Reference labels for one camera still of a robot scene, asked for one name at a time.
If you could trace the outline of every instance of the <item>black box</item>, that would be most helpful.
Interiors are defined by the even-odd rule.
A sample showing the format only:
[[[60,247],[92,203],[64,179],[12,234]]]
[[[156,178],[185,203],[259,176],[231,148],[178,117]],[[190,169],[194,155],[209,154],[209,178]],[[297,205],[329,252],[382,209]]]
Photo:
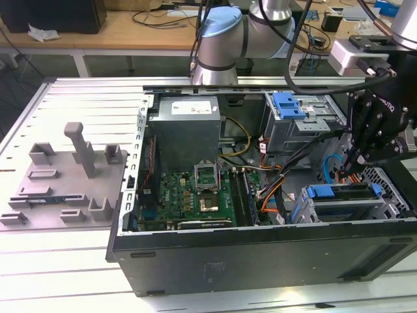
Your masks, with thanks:
[[[328,31],[331,33],[337,32],[342,18],[342,15],[325,14],[323,18],[323,23],[321,24],[321,29],[323,31]]]
[[[28,24],[58,33],[97,34],[106,21],[104,0],[0,0],[1,18],[11,33]]]

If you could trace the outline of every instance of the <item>white table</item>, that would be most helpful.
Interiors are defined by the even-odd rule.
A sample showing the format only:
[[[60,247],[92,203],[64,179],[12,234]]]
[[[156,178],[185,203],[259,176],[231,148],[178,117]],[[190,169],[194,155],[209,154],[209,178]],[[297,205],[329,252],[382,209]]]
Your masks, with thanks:
[[[332,85],[358,80],[314,78]],[[84,123],[84,137],[98,148],[129,149],[142,85],[188,83],[186,78],[59,79],[43,84],[0,144],[0,211],[17,188],[34,142],[68,151],[67,121]],[[311,79],[297,79],[297,83]],[[241,83],[282,84],[281,78]],[[410,312],[417,309],[417,253],[373,282],[297,286],[267,290],[137,298],[117,263],[104,260],[109,230],[0,233],[0,312]],[[315,309],[316,303],[336,306]]]

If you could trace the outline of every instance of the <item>table leg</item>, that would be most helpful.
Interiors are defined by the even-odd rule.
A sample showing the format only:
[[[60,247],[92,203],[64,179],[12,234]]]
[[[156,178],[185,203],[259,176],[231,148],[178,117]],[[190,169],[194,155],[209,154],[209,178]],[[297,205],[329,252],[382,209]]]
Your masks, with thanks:
[[[126,57],[126,61],[128,63],[128,69],[129,69],[129,71],[130,72],[134,71],[135,70],[135,63],[134,63],[133,57],[131,55],[128,55]]]
[[[295,73],[297,72],[297,68],[300,64],[303,55],[303,53],[293,53],[293,55],[291,56],[291,61],[289,63],[289,74],[291,76],[295,76]]]
[[[16,62],[15,56],[17,54],[8,54],[7,57],[4,58],[5,62],[14,70],[19,68],[19,64]]]
[[[78,74],[80,77],[91,77],[90,68],[85,62],[84,55],[82,53],[76,53],[72,56],[77,66]]]

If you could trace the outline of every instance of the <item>motherboard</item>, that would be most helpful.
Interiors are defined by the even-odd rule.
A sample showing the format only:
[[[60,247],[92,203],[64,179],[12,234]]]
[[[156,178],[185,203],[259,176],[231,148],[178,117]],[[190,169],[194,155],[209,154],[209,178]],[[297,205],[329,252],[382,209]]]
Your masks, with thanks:
[[[210,185],[212,190],[201,188]],[[139,224],[145,231],[253,225],[260,188],[256,171],[199,171],[197,178],[196,171],[165,172],[156,208],[144,208]]]

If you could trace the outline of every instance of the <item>sticker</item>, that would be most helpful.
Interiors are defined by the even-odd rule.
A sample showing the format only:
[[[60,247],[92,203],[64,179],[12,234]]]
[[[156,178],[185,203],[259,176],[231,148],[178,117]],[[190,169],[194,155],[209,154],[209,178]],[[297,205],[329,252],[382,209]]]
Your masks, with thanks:
[[[260,143],[259,144],[259,150],[261,150],[261,153],[265,154],[266,153],[266,144],[265,143]]]
[[[278,222],[279,225],[284,225],[285,224],[285,220],[280,214],[276,215],[276,221]]]
[[[175,101],[172,115],[211,114],[210,101]]]
[[[304,111],[314,112],[314,109],[311,106],[303,107]]]
[[[46,200],[42,200],[42,199],[39,199],[39,200],[27,200],[27,202],[29,202],[29,203],[46,203]]]

